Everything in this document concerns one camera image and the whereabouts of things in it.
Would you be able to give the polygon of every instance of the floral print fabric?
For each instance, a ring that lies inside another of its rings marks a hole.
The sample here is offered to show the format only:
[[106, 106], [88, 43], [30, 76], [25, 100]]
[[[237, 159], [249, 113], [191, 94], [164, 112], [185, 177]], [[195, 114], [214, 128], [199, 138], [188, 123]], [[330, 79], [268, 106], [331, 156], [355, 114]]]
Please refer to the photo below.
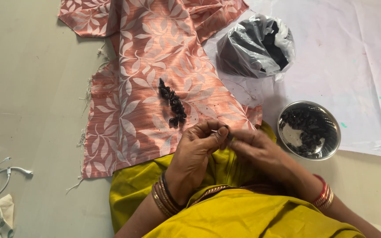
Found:
[[[92, 76], [83, 178], [175, 151], [182, 133], [200, 120], [253, 128], [244, 108], [219, 80], [201, 41], [248, 6], [242, 0], [66, 0], [59, 17], [81, 36], [111, 35], [118, 57]], [[172, 127], [162, 78], [188, 115]], [[250, 110], [261, 120], [261, 108]]]

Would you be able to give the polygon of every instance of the hand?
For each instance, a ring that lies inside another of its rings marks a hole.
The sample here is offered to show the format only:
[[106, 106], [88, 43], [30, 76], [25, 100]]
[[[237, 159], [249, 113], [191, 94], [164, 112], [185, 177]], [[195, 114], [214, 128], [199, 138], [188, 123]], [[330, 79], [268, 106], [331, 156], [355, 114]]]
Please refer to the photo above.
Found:
[[183, 132], [166, 170], [168, 189], [179, 205], [186, 204], [192, 190], [201, 185], [209, 156], [226, 147], [228, 133], [226, 124], [217, 120], [200, 122]]
[[258, 130], [232, 130], [237, 140], [229, 143], [229, 148], [236, 152], [237, 158], [249, 161], [258, 169], [287, 183], [291, 180], [291, 167], [295, 161], [267, 135]]

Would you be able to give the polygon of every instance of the plastic bag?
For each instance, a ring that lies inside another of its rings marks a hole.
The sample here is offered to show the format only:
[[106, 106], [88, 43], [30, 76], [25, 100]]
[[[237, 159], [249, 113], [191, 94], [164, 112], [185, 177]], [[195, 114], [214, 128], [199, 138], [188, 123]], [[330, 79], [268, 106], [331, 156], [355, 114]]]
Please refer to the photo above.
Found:
[[257, 14], [238, 23], [217, 42], [217, 62], [228, 74], [281, 81], [295, 61], [292, 33], [282, 20]]

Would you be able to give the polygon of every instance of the yellow sari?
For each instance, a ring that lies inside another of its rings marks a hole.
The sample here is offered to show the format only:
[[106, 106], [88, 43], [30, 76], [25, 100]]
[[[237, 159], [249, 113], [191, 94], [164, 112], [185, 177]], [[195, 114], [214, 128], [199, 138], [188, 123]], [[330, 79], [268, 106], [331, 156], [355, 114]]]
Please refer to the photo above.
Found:
[[[151, 192], [152, 184], [167, 169], [172, 157], [170, 154], [114, 173], [110, 189], [114, 232]], [[209, 158], [204, 181], [187, 208], [145, 237], [364, 237], [353, 226], [328, 218], [312, 204], [294, 197], [226, 189], [192, 205], [211, 188], [220, 185], [237, 188], [256, 174], [252, 166], [239, 163], [232, 151], [216, 151]]]

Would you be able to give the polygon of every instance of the tiled floor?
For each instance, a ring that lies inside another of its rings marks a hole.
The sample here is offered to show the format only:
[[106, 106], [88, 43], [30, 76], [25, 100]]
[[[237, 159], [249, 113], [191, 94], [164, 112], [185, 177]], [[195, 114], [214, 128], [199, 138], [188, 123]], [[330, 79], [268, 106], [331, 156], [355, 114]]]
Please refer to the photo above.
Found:
[[[57, 20], [58, 0], [0, 0], [0, 161], [14, 172], [15, 237], [112, 237], [110, 178], [78, 182], [76, 143], [87, 122], [79, 97], [103, 59], [101, 39], [81, 39]], [[381, 227], [381, 157], [339, 151], [326, 161], [299, 160], [331, 183], [355, 212]], [[0, 187], [5, 175], [0, 175]]]

